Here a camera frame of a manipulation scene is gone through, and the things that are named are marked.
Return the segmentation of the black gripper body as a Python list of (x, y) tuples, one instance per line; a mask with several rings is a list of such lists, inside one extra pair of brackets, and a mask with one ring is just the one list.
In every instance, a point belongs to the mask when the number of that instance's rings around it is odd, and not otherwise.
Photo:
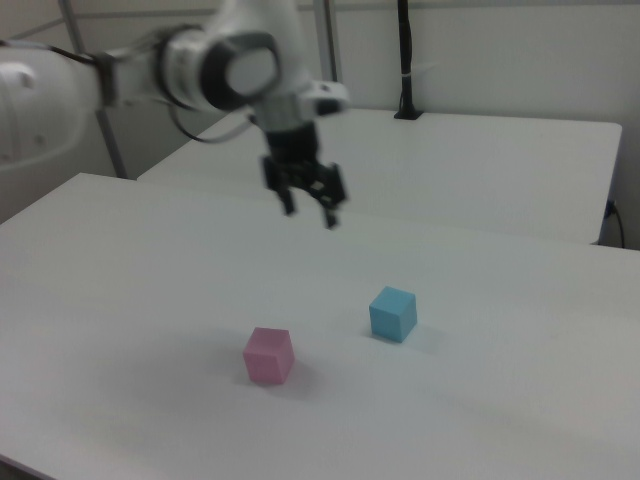
[(347, 200), (340, 167), (319, 161), (319, 139), (314, 123), (286, 132), (266, 132), (269, 154), (262, 158), (266, 187), (279, 193), (297, 188), (320, 205), (337, 207)]

